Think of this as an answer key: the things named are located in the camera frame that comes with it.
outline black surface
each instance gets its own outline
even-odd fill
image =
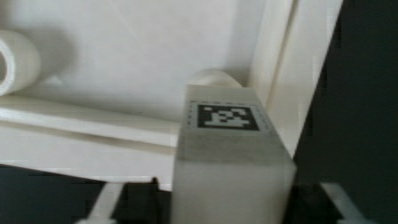
[[[100,181],[0,166],[0,223],[74,224],[102,188]]]
[[[398,1],[345,1],[296,162],[338,182],[379,224],[398,223]]]
[[[294,186],[283,224],[337,224],[344,219],[321,184]]]
[[[120,224],[159,224],[162,222],[162,215],[166,215],[162,205],[170,207],[170,203],[164,200],[164,204],[161,204],[159,196],[157,180],[152,184],[125,185],[113,215]]]

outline tape roll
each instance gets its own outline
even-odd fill
[[[22,90],[40,77],[42,57],[26,36],[0,30],[0,96]]]

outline white plastic part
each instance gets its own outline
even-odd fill
[[[0,122],[0,164],[171,191],[175,148]]]
[[[0,121],[177,147],[177,122],[20,96],[0,97]]]
[[[344,220],[338,221],[338,224],[377,224],[372,220],[367,220],[340,184],[322,183],[322,188],[344,216]]]
[[[122,196],[123,186],[125,184],[122,183],[106,184],[90,218],[77,224],[116,224],[116,220],[113,220],[111,218]]]
[[[173,224],[281,224],[296,165],[255,90],[191,86]]]
[[[367,219],[345,219],[338,221],[338,224],[377,224],[377,222]]]
[[[198,72],[191,85],[242,87],[232,75],[217,69]]]
[[[249,75],[249,86],[257,89],[264,103],[274,84],[294,2],[294,0],[267,0],[265,3],[262,32]]]
[[[116,220],[81,220],[77,224],[118,224]]]
[[[271,0],[267,3],[269,14],[265,12],[249,86],[257,88],[292,156],[308,117],[342,3],[344,0]]]
[[[22,90],[36,81],[42,57],[36,46],[24,35],[0,30],[0,96]]]
[[[322,183],[322,188],[345,219],[363,219],[365,216],[360,212],[358,206],[340,184]]]
[[[248,78],[267,1],[0,1],[0,27],[43,56],[43,82],[18,94],[180,120],[194,73]]]

